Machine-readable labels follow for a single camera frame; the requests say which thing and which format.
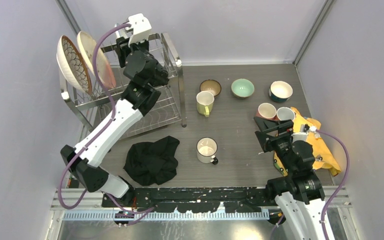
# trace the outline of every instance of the white enamel mug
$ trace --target white enamel mug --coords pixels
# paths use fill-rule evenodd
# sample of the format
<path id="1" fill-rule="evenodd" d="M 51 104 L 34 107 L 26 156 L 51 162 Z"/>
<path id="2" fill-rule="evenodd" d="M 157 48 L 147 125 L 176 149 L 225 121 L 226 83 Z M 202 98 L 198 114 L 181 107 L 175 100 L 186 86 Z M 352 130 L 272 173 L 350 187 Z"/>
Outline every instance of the white enamel mug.
<path id="1" fill-rule="evenodd" d="M 280 121 L 295 120 L 295 112 L 289 107 L 280 107 L 276 113 L 277 119 Z"/>
<path id="2" fill-rule="evenodd" d="M 196 155 L 198 160 L 205 164 L 212 163 L 214 165 L 219 163 L 216 157 L 217 142 L 210 137 L 201 138 L 196 145 Z"/>

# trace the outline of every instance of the wooden tabletop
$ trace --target wooden tabletop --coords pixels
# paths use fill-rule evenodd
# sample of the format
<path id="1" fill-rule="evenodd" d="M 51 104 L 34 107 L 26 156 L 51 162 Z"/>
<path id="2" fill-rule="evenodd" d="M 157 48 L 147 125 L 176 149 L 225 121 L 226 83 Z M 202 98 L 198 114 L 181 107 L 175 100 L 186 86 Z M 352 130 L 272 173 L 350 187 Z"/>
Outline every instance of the wooden tabletop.
<path id="1" fill-rule="evenodd" d="M 180 140 L 175 153 L 179 164 L 177 175 L 162 185 L 151 187 L 243 187 L 265 186 L 267 180 L 282 175 L 273 165 L 273 153 L 261 153 L 261 146 L 254 134 L 258 130 L 253 117 L 261 103 L 271 103 L 276 108 L 295 107 L 303 116 L 310 111 L 304 97 L 295 67 L 292 64 L 266 65 L 220 65 L 184 67 L 187 127 L 180 122 L 161 127 L 139 136 L 117 142 L 102 163 L 102 167 L 114 175 L 122 176 L 134 187 L 134 182 L 124 171 L 127 152 L 135 143 L 155 142 L 166 136 Z M 236 79 L 248 79 L 255 92 L 246 99 L 236 98 L 231 84 Z M 207 79 L 217 80 L 222 87 L 215 98 L 209 117 L 197 112 L 196 95 L 199 85 Z M 272 82 L 285 81 L 293 88 L 292 97 L 285 103 L 269 99 L 268 90 Z M 176 84 L 172 83 L 173 94 Z M 202 163 L 197 159 L 197 142 L 203 137 L 213 138 L 218 145 L 218 165 Z M 317 171 L 323 185 L 331 185 L 327 170 Z"/>

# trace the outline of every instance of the brown bowl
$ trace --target brown bowl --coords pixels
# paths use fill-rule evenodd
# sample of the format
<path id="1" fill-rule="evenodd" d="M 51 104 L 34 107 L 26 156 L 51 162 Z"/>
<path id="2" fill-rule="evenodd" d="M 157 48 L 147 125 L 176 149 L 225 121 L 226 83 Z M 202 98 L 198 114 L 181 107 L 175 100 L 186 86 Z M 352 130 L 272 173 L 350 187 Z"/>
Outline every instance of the brown bowl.
<path id="1" fill-rule="evenodd" d="M 217 97 L 217 95 L 220 94 L 222 91 L 222 86 L 220 83 L 213 79 L 208 79 L 203 82 L 201 82 L 201 85 L 199 85 L 200 91 L 208 91 L 214 95 L 214 97 Z"/>

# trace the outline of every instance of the mug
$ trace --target mug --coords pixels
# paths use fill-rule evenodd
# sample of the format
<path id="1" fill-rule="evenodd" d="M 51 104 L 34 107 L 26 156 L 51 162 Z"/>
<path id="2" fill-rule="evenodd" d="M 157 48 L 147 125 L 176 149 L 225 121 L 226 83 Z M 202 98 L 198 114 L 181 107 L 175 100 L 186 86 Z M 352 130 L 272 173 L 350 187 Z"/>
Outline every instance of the mug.
<path id="1" fill-rule="evenodd" d="M 277 119 L 280 121 L 295 120 L 295 112 L 289 107 L 280 107 L 276 113 Z"/>
<path id="2" fill-rule="evenodd" d="M 217 142 L 210 137 L 201 138 L 196 144 L 196 155 L 198 160 L 205 164 L 217 165 L 219 160 L 216 157 Z"/>
<path id="3" fill-rule="evenodd" d="M 202 91 L 196 95 L 196 109 L 198 113 L 209 117 L 213 110 L 214 95 L 209 91 Z"/>
<path id="4" fill-rule="evenodd" d="M 257 113 L 255 114 L 256 117 L 268 119 L 268 120 L 274 120 L 276 118 L 276 108 L 272 104 L 265 102 L 261 103 L 258 106 Z"/>
<path id="5" fill-rule="evenodd" d="M 285 81 L 274 81 L 268 89 L 268 96 L 276 103 L 284 103 L 291 98 L 294 90 Z"/>

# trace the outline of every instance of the yellow cloth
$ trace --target yellow cloth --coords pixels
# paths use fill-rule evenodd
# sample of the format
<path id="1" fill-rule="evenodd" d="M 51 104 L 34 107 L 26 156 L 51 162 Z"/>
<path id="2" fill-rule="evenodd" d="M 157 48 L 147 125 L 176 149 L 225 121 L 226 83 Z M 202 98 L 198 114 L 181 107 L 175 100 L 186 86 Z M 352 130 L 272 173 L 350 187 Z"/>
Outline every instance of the yellow cloth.
<path id="1" fill-rule="evenodd" d="M 290 109 L 295 112 L 295 120 L 293 121 L 294 133 L 298 133 L 301 130 L 301 125 L 304 124 L 308 124 L 309 126 L 316 126 L 317 129 L 320 129 L 320 126 L 322 124 L 319 121 L 313 118 L 305 119 L 303 116 L 301 116 L 300 112 L 295 107 L 291 107 Z M 321 161 L 314 161 L 314 164 L 312 165 L 313 169 L 329 169 L 330 173 L 333 176 L 336 176 L 341 172 L 341 168 L 339 167 L 337 161 L 335 160 L 328 146 L 326 146 L 323 139 L 316 139 L 314 137 L 314 133 L 310 132 L 308 134 L 306 142 L 312 145 L 314 157 L 317 157 L 319 155 L 322 157 Z M 276 155 L 276 153 L 274 153 L 274 166 L 277 168 L 277 170 L 279 170 L 279 172 L 283 176 L 288 175 L 287 171 L 284 170 L 284 165 L 279 160 L 279 157 Z"/>

